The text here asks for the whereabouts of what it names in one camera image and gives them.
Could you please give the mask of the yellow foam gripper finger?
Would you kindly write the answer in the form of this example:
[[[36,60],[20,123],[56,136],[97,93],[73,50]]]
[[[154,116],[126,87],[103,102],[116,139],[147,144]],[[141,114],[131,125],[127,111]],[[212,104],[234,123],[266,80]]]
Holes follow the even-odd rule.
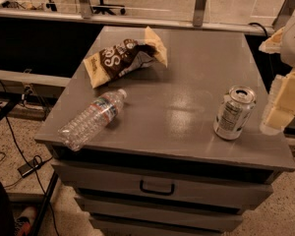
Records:
[[[294,117],[295,68],[286,76],[275,76],[263,114],[263,129],[284,130]]]
[[[282,45],[283,31],[284,28],[279,29],[271,37],[263,41],[259,46],[259,50],[267,54],[279,53]]]

